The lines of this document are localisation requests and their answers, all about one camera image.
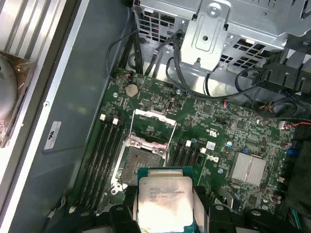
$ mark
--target gray side panel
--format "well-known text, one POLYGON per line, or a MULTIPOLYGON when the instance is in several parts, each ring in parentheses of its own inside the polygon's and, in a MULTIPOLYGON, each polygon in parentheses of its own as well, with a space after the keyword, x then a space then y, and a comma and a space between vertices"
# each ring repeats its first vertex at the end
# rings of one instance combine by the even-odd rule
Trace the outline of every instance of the gray side panel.
POLYGON ((10 232, 39 231, 45 216, 73 186, 107 85, 107 48, 121 37, 129 23, 128 12, 118 0, 89 2, 55 99, 50 103, 51 111, 10 232), (55 145, 44 150, 54 121, 62 122, 55 145))

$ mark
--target metal grille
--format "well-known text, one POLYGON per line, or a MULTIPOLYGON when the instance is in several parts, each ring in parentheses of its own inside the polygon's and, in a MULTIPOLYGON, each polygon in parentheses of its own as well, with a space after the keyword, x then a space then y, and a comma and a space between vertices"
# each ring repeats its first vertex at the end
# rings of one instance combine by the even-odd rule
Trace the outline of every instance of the metal grille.
POLYGON ((250 44, 240 38, 233 46, 230 46, 229 43, 226 44, 220 62, 243 69, 255 67, 272 56, 273 53, 266 49, 266 46, 260 43, 250 44))
POLYGON ((143 11, 138 14, 138 27, 140 34, 163 43, 175 32, 175 18, 156 11, 143 11))

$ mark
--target integrated circuit chip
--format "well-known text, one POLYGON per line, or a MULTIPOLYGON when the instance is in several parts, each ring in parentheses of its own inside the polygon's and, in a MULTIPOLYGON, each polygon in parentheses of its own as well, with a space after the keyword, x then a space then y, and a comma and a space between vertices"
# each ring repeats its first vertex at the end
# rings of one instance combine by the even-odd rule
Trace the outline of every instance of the integrated circuit chip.
POLYGON ((158 167, 162 157, 135 147, 130 147, 121 180, 126 184, 137 185, 137 173, 140 167, 158 167))
POLYGON ((245 122, 242 121, 242 120, 239 120, 238 123, 237 123, 237 128, 240 129, 240 130, 243 130, 245 127, 245 122))
POLYGON ((210 111, 212 110, 212 106, 210 105, 204 105, 202 112, 206 114, 210 114, 210 111))
POLYGON ((257 203, 257 197, 255 197, 254 195, 251 195, 248 199, 248 204, 251 206, 255 206, 257 203))

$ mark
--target ram slot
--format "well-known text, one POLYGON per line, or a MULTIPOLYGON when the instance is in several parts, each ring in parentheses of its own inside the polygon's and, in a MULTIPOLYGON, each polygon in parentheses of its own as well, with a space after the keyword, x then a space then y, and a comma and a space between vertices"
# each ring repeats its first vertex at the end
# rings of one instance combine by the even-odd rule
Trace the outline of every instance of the ram slot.
POLYGON ((93 148, 92 154, 91 154, 91 161, 88 164, 87 171, 85 174, 85 178, 83 181, 83 185, 81 188, 80 196, 79 196, 79 205, 83 205, 85 198, 86 198, 86 192, 87 187, 89 186, 89 183, 92 180, 92 177, 95 173, 95 165, 98 163, 98 160, 100 158, 100 152, 102 150, 102 146, 104 144, 104 141, 106 140, 107 132, 109 131, 111 127, 111 122, 104 121, 101 123, 100 130, 95 142, 95 146, 93 148))
POLYGON ((178 157, 178 155, 179 155, 179 153, 180 153, 180 150, 181 150, 182 146, 183 146, 183 143, 179 141, 178 144, 177 144, 177 146, 176 146, 176 148, 175 148, 175 150, 174 150, 173 155, 172 155, 172 156, 170 157, 170 159, 169 159, 169 164, 168 164, 168 166, 174 166, 174 164, 175 164, 175 162, 176 162, 176 159, 177 159, 177 157, 178 157))
POLYGON ((94 175, 93 179, 91 180, 90 186, 88 187, 89 195, 88 195, 88 199, 86 200, 86 204, 85 204, 86 208, 89 207, 89 204, 93 200, 93 195, 96 193, 96 184, 99 180, 99 174, 101 172, 103 165, 105 164, 105 161, 106 161, 105 157, 107 155, 107 152, 109 151, 110 144, 112 143, 112 139, 114 138, 116 131, 117 131, 117 126, 115 124, 112 124, 112 127, 110 128, 110 131, 108 133, 107 140, 105 142, 103 142, 104 146, 101 150, 100 160, 96 164, 95 175, 94 175))
POLYGON ((200 151, 198 150, 198 148, 195 148, 195 147, 193 148, 194 148, 194 151, 189 159, 187 166, 194 166, 200 155, 200 151))
POLYGON ((100 174, 101 179, 99 182, 99 187, 97 188, 98 193, 97 195, 95 195, 95 199, 91 205, 92 209, 94 210, 97 210, 101 204, 102 197, 104 194, 105 184, 108 181, 108 177, 112 169, 113 161, 116 158, 116 152, 121 142, 123 128, 124 128, 123 126, 118 127, 118 131, 115 135, 115 138, 113 139, 113 144, 111 145, 110 151, 107 154, 107 157, 108 157, 107 162, 105 163, 104 168, 101 170, 101 174, 100 174))
POLYGON ((182 158, 180 166, 187 166, 189 163, 189 159, 193 156, 195 148, 192 147, 186 147, 185 148, 185 153, 182 158))
POLYGON ((173 166, 181 166, 181 163, 183 161, 183 158, 187 155, 188 147, 185 146, 185 144, 181 147, 179 154, 177 155, 177 158, 175 160, 175 163, 173 166))

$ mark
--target capacitor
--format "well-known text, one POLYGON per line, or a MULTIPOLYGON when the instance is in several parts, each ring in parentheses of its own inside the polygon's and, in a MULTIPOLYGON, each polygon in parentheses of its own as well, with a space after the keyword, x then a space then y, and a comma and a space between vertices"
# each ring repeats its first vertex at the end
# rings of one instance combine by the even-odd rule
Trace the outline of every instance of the capacitor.
POLYGON ((296 149, 289 148, 286 153, 287 153, 288 156, 298 157, 299 154, 300 154, 300 151, 298 151, 296 149))
POLYGON ((281 196, 280 194, 278 194, 278 193, 274 193, 274 194, 272 195, 272 197, 274 197, 274 198, 276 198, 276 199, 278 199, 278 200, 282 200, 282 196, 281 196))
POLYGON ((232 147, 232 142, 228 141, 228 142, 226 143, 226 146, 227 146, 227 147, 232 147))
POLYGON ((290 142, 283 142, 279 145, 281 149, 288 149, 292 144, 290 142))
POLYGON ((268 120, 262 120, 260 123, 262 126, 268 126, 270 124, 270 121, 268 120))
POLYGON ((272 200, 275 204, 278 204, 278 205, 281 204, 281 200, 278 200, 278 199, 276 199, 276 198, 271 198, 271 200, 272 200))

